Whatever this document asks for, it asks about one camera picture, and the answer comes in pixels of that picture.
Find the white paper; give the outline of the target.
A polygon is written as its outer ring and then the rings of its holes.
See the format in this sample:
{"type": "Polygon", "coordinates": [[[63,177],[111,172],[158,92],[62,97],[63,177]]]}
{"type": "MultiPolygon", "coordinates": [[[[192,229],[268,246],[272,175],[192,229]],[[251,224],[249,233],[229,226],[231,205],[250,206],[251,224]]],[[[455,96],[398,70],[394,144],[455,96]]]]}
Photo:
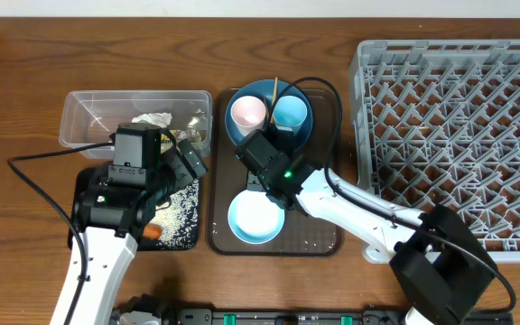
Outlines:
{"type": "Polygon", "coordinates": [[[170,113],[147,113],[140,116],[133,117],[132,123],[147,123],[157,125],[160,128],[168,127],[172,122],[172,115],[170,113]]]}

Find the white rice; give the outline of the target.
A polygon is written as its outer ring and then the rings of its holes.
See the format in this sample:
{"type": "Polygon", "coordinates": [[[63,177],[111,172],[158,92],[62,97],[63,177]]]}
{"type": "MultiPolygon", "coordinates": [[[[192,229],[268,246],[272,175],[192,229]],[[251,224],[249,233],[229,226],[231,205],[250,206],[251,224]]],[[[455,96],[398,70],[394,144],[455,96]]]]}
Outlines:
{"type": "Polygon", "coordinates": [[[150,225],[162,230],[147,248],[159,251],[189,250],[199,238],[200,184],[194,181],[171,195],[171,202],[158,207],[150,225]]]}

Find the orange carrot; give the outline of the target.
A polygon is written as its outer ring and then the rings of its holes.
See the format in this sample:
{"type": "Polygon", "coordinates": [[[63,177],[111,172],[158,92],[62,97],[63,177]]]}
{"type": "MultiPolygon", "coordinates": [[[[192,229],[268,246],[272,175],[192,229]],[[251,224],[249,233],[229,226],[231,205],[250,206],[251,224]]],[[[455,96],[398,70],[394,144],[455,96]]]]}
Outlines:
{"type": "Polygon", "coordinates": [[[154,224],[148,224],[144,228],[143,237],[148,239],[157,240],[162,235],[163,229],[154,224]]]}

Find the light blue rice bowl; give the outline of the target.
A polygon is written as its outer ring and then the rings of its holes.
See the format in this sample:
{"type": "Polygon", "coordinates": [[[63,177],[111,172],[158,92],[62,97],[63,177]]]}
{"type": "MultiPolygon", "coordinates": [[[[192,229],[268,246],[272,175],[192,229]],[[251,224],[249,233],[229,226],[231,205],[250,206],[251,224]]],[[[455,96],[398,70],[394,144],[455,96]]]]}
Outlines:
{"type": "Polygon", "coordinates": [[[285,211],[270,201],[264,192],[243,190],[229,204],[227,221],[239,240],[260,245],[280,233],[285,211]]]}

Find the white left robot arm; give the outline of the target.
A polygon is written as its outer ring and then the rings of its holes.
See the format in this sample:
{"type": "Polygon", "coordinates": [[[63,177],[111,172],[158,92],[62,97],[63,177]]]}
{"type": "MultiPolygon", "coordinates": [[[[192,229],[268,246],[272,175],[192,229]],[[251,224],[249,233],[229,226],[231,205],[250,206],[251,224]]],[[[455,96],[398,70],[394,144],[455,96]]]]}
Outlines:
{"type": "Polygon", "coordinates": [[[157,164],[105,162],[78,174],[70,267],[51,321],[107,324],[119,286],[158,213],[207,172],[184,139],[157,164]]]}

